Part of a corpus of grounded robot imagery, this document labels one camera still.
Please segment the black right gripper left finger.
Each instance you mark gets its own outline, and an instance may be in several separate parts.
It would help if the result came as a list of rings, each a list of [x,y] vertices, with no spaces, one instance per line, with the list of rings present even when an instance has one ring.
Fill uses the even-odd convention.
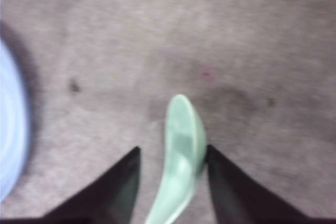
[[[138,194],[141,149],[134,147],[87,187],[47,214],[1,223],[130,223]]]

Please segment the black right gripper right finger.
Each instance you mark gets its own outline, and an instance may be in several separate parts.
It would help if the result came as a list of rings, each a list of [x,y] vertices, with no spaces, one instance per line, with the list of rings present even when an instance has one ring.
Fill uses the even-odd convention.
[[[207,173],[217,223],[335,223],[309,217],[256,182],[212,145],[207,146]]]

